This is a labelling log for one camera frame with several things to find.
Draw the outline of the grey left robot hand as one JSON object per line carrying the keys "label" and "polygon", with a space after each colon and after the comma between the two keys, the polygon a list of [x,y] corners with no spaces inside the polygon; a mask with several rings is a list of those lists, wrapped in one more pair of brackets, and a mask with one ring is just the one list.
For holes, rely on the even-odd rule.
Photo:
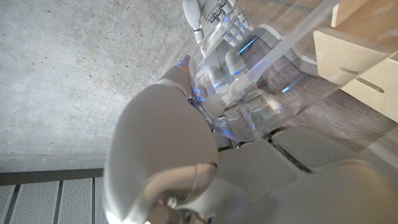
{"label": "grey left robot hand", "polygon": [[396,223],[397,184],[351,149],[284,122],[273,83],[225,50],[184,57],[121,114],[104,168],[110,223]]}

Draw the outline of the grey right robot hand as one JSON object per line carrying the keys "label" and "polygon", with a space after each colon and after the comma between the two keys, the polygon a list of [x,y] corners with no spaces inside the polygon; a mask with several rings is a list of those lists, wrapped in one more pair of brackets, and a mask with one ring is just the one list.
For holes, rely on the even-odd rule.
{"label": "grey right robot hand", "polygon": [[183,0],[183,11],[202,54],[205,54],[202,18],[213,25],[215,32],[232,47],[244,39],[250,28],[236,0]]}

